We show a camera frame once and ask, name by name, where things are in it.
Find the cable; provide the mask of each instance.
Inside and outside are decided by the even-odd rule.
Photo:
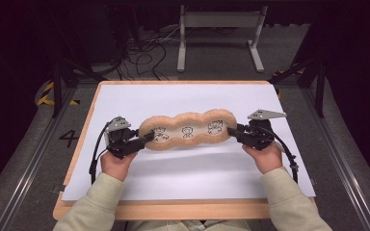
[[[174,39],[174,38],[170,38],[170,36],[175,33],[177,30],[179,29],[179,27],[175,28],[175,30],[171,31],[167,36],[165,36],[164,38],[154,38],[154,39],[149,39],[149,40],[146,40],[146,41],[156,41],[156,42],[161,42],[161,41],[164,41],[164,40],[175,40],[175,41],[179,41],[177,39]]]
[[[131,75],[130,75],[130,72],[129,72],[129,70],[128,70],[128,67],[127,67],[127,64],[125,63],[125,61],[123,61],[122,62],[123,64],[124,64],[124,67],[125,67],[125,69],[127,70],[127,75],[128,75],[128,79],[131,79],[131,80],[135,80]]]
[[[266,128],[263,128],[263,127],[258,127],[258,126],[255,126],[254,127],[255,129],[258,129],[258,130],[261,130],[265,133],[268,133],[270,135],[272,135],[273,137],[275,137],[280,143],[281,143],[281,146],[283,146],[284,148],[284,153],[286,154],[289,162],[290,162],[290,168],[293,172],[293,179],[294,181],[296,181],[296,183],[299,183],[299,179],[298,179],[298,175],[297,175],[297,172],[299,171],[299,166],[297,165],[297,163],[294,161],[294,159],[296,159],[296,156],[292,155],[290,150],[288,149],[287,145],[281,140],[281,138],[276,135],[274,132],[266,129]]]
[[[117,73],[119,74],[119,79],[122,81],[123,74],[119,68],[117,68]]]
[[[146,62],[146,63],[139,63],[139,60],[142,57],[149,57],[149,61]],[[136,67],[136,70],[137,70],[137,74],[138,75],[143,75],[144,73],[147,73],[148,71],[144,71],[144,72],[140,73],[140,70],[138,69],[138,67],[139,67],[140,64],[150,64],[151,62],[152,62],[152,56],[150,56],[149,54],[143,54],[143,55],[140,55],[139,57],[137,57],[137,60],[135,62],[135,67]]]
[[[127,230],[128,230],[128,221],[126,221],[124,224],[124,231],[127,231]]]
[[[161,44],[161,43],[159,43],[159,42],[157,42],[160,46],[161,46],[161,48],[164,50],[164,56],[161,58],[161,60],[155,65],[155,66],[153,66],[152,67],[152,73],[155,75],[155,77],[157,77],[159,80],[161,80],[160,78],[159,78],[159,76],[156,74],[156,72],[155,72],[155,68],[161,63],[161,62],[163,62],[164,60],[165,60],[165,57],[167,56],[167,50],[165,49],[165,47]]]
[[[165,74],[161,73],[160,71],[155,71],[157,73],[159,73],[160,75],[164,76],[164,78],[166,78],[167,80],[170,80]]]
[[[100,145],[100,141],[101,141],[101,137],[103,136],[104,134],[104,131],[106,130],[107,126],[111,123],[110,122],[107,122],[106,125],[104,125],[104,128],[101,130],[100,132],[100,135],[98,135],[98,138],[97,138],[97,143],[95,144],[95,148],[94,148],[94,152],[92,154],[92,163],[90,164],[90,169],[89,169],[89,174],[92,176],[92,184],[94,183],[95,181],[95,173],[96,173],[96,168],[97,168],[97,162],[98,162],[98,158],[101,156],[101,154],[105,151],[102,151],[100,154],[98,154],[97,158],[95,158],[96,154],[97,154],[97,149],[98,149],[98,146]]]

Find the printed number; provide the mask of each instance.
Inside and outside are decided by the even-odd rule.
[[[68,144],[67,144],[67,147],[70,147],[71,146],[71,142],[73,140],[78,140],[79,137],[74,137],[74,134],[76,133],[76,131],[74,130],[70,130],[68,131],[67,133],[65,133],[64,135],[62,135],[61,137],[59,137],[59,140],[67,140],[68,141]]]

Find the white paper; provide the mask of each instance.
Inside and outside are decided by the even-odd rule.
[[[103,85],[99,92],[79,159],[63,200],[76,201],[91,186],[89,167],[95,143],[107,121],[122,116],[138,129],[151,116],[177,116],[212,109],[232,112],[248,124],[257,109],[283,112],[272,85]],[[299,186],[315,196],[302,157],[286,118],[271,119],[274,132],[287,144],[299,165]],[[143,149],[134,159],[121,200],[265,198],[254,160],[235,138],[218,144],[176,147],[167,151]],[[105,149],[101,140],[98,152]],[[283,163],[290,171],[283,155]],[[97,173],[101,171],[100,163]]]

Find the person's right hand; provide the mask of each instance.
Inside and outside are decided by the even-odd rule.
[[[127,155],[122,160],[115,157],[111,152],[107,151],[101,156],[101,169],[103,173],[113,176],[114,178],[124,181],[127,177],[128,169],[131,162],[137,156],[137,153]]]
[[[275,142],[272,142],[269,146],[260,151],[244,144],[242,148],[254,158],[257,168],[263,174],[283,166],[281,151]]]

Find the yellow tape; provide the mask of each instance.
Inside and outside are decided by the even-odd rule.
[[[47,84],[46,88],[44,88],[44,92],[41,94],[40,100],[38,101],[38,105],[55,105],[55,101],[51,99],[47,99],[47,95],[49,95],[49,92],[53,89],[53,86],[55,83],[50,80]],[[71,100],[69,105],[80,105],[80,100]]]

